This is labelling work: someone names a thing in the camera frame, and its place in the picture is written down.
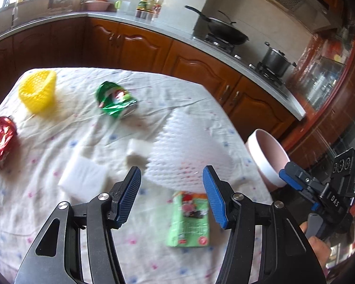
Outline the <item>person's right hand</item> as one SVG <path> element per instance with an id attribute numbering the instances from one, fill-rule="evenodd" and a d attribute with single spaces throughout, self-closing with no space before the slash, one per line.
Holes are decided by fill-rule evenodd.
<path id="1" fill-rule="evenodd" d="M 319 264 L 323 270 L 325 270 L 326 263 L 330 257 L 332 250 L 327 243 L 318 239 L 316 236 L 311 236 L 308 241 L 319 261 Z"/>

